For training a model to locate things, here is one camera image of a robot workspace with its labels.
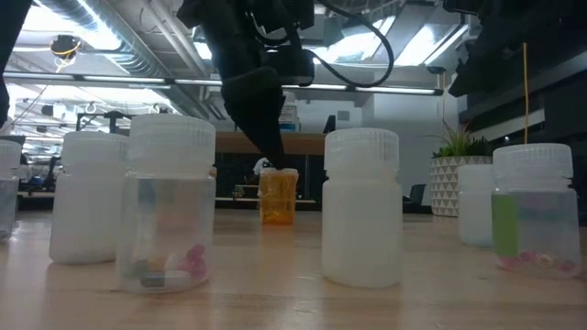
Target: white plastic jar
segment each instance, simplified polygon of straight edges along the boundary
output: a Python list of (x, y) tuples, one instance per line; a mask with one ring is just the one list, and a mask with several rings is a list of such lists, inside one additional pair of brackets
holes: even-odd
[(177, 292), (207, 280), (212, 258), (216, 130), (182, 115), (130, 127), (116, 273), (128, 292)]
[(493, 250), (506, 270), (568, 279), (581, 272), (577, 193), (568, 146), (530, 144), (493, 153)]
[(329, 279), (381, 288), (401, 278), (402, 187), (399, 137), (352, 128), (326, 138), (322, 269)]
[(18, 143), (0, 140), (0, 242), (12, 236), (15, 225), (18, 195), (18, 177), (13, 170), (20, 163)]
[(459, 167), (460, 241), (480, 248), (492, 245), (493, 165)]
[(101, 132), (65, 135), (57, 178), (50, 258), (58, 263), (113, 261), (122, 216), (127, 140)]

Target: white geometric planter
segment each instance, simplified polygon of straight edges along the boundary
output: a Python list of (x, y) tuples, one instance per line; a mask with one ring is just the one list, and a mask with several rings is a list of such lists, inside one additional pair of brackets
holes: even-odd
[(488, 156), (445, 157), (432, 159), (430, 167), (430, 202), (432, 213), (459, 216), (459, 166), (491, 164)]

